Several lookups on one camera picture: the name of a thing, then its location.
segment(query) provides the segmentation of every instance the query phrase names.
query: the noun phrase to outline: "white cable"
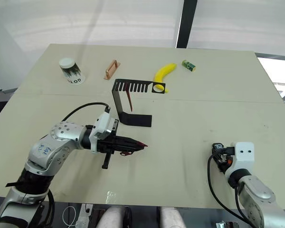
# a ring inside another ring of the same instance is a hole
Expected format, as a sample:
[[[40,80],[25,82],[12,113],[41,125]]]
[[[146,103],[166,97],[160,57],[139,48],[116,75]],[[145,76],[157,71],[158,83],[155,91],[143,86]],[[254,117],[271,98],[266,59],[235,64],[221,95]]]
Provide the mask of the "white cable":
[[[67,223],[65,222],[65,219],[64,219],[65,211],[66,211],[66,209],[68,209],[68,208],[73,208],[74,213],[75,213],[74,219],[73,219],[73,221],[71,222],[71,224],[67,224]],[[75,209],[73,206],[68,206],[68,207],[66,207],[66,208],[64,209],[64,211],[62,212],[62,221],[63,221],[63,223],[66,224],[66,225],[68,226],[68,228],[74,227],[75,224],[73,224],[73,223],[75,222],[75,219],[76,219],[76,209]]]

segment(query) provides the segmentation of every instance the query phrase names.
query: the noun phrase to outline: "plastic banana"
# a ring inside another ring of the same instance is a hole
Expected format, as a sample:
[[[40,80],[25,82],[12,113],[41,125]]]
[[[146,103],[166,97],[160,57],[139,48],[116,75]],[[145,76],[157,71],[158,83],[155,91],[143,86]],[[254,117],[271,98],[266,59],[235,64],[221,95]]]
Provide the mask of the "plastic banana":
[[[171,71],[173,71],[176,68],[175,63],[170,63],[165,65],[163,68],[161,68],[157,73],[155,74],[154,77],[154,82],[162,82],[162,79],[169,74]],[[156,85],[156,88],[160,89],[161,91],[163,90],[162,85]]]

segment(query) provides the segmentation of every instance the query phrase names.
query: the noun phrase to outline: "table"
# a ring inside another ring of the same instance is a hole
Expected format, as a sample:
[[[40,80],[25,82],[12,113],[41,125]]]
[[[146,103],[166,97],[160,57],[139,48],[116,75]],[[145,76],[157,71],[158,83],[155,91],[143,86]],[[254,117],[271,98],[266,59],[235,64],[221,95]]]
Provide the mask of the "table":
[[[69,85],[58,61],[73,57],[86,81]],[[111,80],[105,69],[121,62]],[[182,60],[196,65],[190,72]],[[207,183],[211,145],[255,144],[254,174],[285,209],[285,104],[253,52],[148,47],[50,45],[0,114],[0,196],[20,175],[31,146],[55,123],[88,102],[106,102],[118,118],[111,89],[116,78],[152,80],[167,63],[167,94],[132,93],[133,113],[152,114],[152,127],[119,125],[117,134],[148,145],[131,156],[74,151],[50,186],[63,202],[220,208]],[[130,112],[125,94],[123,109]],[[70,120],[93,124],[103,107],[80,110]],[[214,163],[214,191],[236,208],[233,190]]]

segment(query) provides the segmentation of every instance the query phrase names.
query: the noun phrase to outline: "small green box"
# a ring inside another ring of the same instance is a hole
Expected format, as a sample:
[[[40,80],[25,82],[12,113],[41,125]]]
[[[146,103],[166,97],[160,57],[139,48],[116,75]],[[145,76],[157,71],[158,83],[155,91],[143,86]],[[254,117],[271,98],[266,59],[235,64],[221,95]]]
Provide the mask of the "small green box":
[[[189,71],[195,71],[195,66],[191,62],[188,62],[187,60],[184,60],[181,64],[184,67],[186,67]]]

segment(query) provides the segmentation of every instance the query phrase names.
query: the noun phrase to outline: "yellow banana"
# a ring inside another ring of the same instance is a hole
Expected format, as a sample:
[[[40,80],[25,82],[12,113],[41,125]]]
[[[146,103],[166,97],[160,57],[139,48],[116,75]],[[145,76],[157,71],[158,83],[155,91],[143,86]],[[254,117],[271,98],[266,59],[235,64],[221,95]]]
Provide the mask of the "yellow banana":
[[[169,74],[175,68],[176,68],[176,64],[175,63],[170,63],[170,64],[165,65],[163,68],[161,68],[155,74],[154,82],[162,82],[163,77],[165,77],[167,74]],[[160,89],[161,91],[163,90],[163,86],[162,85],[156,85],[156,88]]]

